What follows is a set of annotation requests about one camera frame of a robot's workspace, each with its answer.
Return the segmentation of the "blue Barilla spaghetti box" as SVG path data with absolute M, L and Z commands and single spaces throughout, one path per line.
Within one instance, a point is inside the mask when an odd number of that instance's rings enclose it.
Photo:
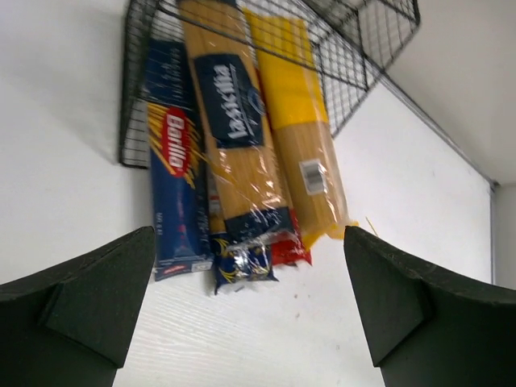
M 144 73 L 155 279 L 211 269 L 204 134 L 185 45 L 149 41 Z

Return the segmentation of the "blue patterned spaghetti bag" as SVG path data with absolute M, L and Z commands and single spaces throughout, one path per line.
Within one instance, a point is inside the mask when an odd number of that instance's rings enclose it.
M 277 281 L 269 246 L 232 248 L 213 173 L 206 173 L 209 199 L 210 247 L 214 254 L 214 294 L 239 292 L 253 283 Z

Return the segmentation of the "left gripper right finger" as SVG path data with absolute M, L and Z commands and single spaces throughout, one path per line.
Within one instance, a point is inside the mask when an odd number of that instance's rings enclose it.
M 515 292 L 347 227 L 347 270 L 387 386 L 513 386 Z

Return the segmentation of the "yellow spaghetti bag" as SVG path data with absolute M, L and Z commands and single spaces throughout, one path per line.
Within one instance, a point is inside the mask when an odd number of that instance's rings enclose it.
M 302 242 L 311 248 L 324 235 L 341 240 L 354 221 L 305 22 L 249 9 L 243 14 L 256 46 L 269 125 Z

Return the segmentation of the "dark label spaghetti bag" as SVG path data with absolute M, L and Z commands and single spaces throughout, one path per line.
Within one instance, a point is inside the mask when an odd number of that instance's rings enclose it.
M 177 9 L 230 241 L 290 239 L 287 195 L 242 12 L 234 1 L 179 1 Z

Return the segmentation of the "red spaghetti bag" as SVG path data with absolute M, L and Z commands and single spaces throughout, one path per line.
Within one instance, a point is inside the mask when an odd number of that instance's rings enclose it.
M 273 149 L 274 166 L 279 179 L 278 185 L 281 187 L 285 204 L 276 209 L 270 206 L 267 210 L 262 210 L 264 217 L 267 219 L 266 222 L 268 223 L 267 233 L 273 234 L 272 236 L 268 236 L 268 240 L 271 243 L 272 265 L 296 266 L 298 261 L 305 261 L 308 264 L 312 264 L 311 253 L 306 250 L 302 242 L 298 217 L 293 208 L 292 198 L 289 193 L 280 153 L 276 144 L 273 145 Z

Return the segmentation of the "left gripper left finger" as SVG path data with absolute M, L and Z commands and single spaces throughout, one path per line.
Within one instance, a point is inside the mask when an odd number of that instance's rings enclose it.
M 3 386 L 111 386 L 126 361 L 155 259 L 141 227 L 1 286 Z

